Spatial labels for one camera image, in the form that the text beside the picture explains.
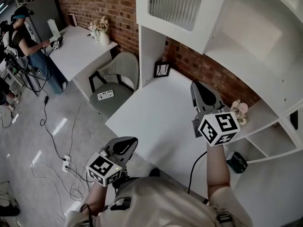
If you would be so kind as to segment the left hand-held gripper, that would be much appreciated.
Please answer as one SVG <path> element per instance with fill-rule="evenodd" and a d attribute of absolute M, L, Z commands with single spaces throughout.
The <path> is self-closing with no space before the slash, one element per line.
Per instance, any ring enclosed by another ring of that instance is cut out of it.
<path fill-rule="evenodd" d="M 119 137 L 110 140 L 105 147 L 89 160 L 87 173 L 102 186 L 108 186 L 126 171 L 126 163 L 133 156 L 138 145 L 136 137 Z"/>

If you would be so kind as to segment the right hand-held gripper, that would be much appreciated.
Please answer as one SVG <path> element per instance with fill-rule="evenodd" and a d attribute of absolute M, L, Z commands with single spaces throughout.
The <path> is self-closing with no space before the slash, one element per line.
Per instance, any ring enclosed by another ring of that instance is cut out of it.
<path fill-rule="evenodd" d="M 240 125 L 220 93 L 201 81 L 193 81 L 190 92 L 196 110 L 192 121 L 195 137 L 204 137 L 211 147 L 230 142 L 240 132 Z"/>

